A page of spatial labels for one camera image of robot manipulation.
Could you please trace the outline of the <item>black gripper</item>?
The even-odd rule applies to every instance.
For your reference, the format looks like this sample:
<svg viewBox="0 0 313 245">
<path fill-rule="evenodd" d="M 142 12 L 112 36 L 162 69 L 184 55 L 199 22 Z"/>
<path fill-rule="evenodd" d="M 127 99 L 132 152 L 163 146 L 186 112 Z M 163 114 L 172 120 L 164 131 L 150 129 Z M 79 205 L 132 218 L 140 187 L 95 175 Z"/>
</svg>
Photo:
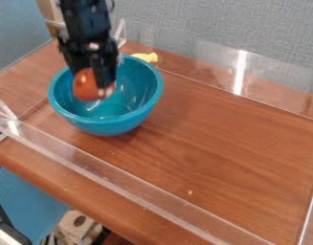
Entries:
<svg viewBox="0 0 313 245">
<path fill-rule="evenodd" d="M 96 80 L 97 92 L 105 91 L 116 81 L 118 67 L 118 45 L 109 31 L 92 35 L 84 40 L 69 37 L 67 31 L 56 33 L 59 51 L 64 56 L 65 62 L 73 75 L 85 68 L 91 67 Z"/>
</svg>

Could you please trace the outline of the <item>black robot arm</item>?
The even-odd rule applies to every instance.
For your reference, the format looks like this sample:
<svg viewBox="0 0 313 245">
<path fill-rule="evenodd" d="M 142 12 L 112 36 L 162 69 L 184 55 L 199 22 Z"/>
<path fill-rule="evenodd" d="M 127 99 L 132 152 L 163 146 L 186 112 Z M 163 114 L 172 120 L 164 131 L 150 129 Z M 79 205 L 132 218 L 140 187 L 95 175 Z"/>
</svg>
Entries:
<svg viewBox="0 0 313 245">
<path fill-rule="evenodd" d="M 105 93 L 116 80 L 118 43 L 111 36 L 109 13 L 105 0 L 57 0 L 65 29 L 57 36 L 71 72 L 77 75 L 84 69 L 92 72 L 97 95 Z"/>
</svg>

